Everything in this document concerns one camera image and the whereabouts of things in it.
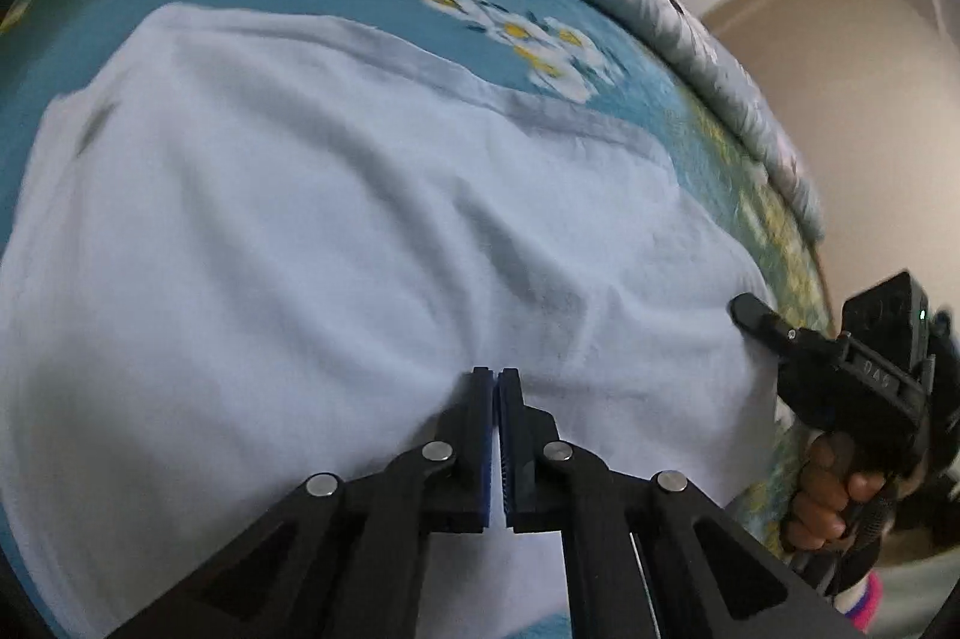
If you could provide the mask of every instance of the human hand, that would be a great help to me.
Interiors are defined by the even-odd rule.
[[[791,503],[792,514],[784,528],[786,541],[797,550],[847,549],[853,534],[840,541],[846,530],[840,512],[851,500],[866,503],[883,487],[884,476],[877,473],[853,474],[844,484],[830,471],[835,460],[828,436],[820,436],[810,446],[808,463],[800,472],[800,492]]]

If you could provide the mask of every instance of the white garment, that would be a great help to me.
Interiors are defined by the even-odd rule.
[[[344,19],[168,6],[43,118],[0,268],[0,498],[83,637],[307,475],[382,468],[474,365],[519,368],[611,468],[723,503],[771,446],[746,290],[634,126]],[[565,605],[552,537],[434,557],[424,637]]]

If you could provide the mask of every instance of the triangular cutout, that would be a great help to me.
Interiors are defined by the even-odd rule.
[[[238,620],[251,621],[266,604],[295,538],[295,523],[279,526],[255,550],[213,580],[203,590],[203,600]]]
[[[736,543],[717,522],[702,519],[694,525],[693,530],[733,620],[747,620],[786,601],[786,586]]]

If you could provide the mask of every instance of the silver rivet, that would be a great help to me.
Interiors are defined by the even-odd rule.
[[[317,498],[326,498],[337,492],[340,483],[333,474],[315,474],[306,481],[306,491]]]
[[[573,447],[565,441],[551,441],[544,447],[546,460],[570,460],[573,457]]]
[[[450,460],[450,455],[453,455],[453,447],[445,441],[431,441],[429,444],[424,444],[421,453],[426,460],[443,463],[445,460]]]
[[[679,471],[661,471],[656,475],[656,483],[668,493],[683,493],[689,484]]]

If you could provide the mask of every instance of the yellow flower center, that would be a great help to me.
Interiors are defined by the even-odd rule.
[[[530,65],[534,67],[534,70],[539,70],[541,73],[546,73],[551,78],[560,78],[563,75],[563,70],[560,70],[555,65],[550,65],[550,62],[541,60],[540,57],[536,56],[532,51],[527,51],[523,46],[514,46],[514,51],[517,54],[520,54],[523,59],[527,62],[530,62]]]
[[[458,11],[463,10],[463,8],[460,6],[460,3],[456,0],[430,0],[430,2],[435,2],[438,5],[445,5],[448,8],[456,8]]]
[[[526,41],[530,37],[530,33],[523,29],[520,24],[514,24],[513,22],[504,24],[503,31],[511,38],[520,38],[522,41]]]
[[[584,46],[584,42],[577,38],[577,36],[575,36],[569,30],[560,30],[560,35],[558,37],[561,41],[569,43],[570,46],[579,46],[580,48],[583,48]]]

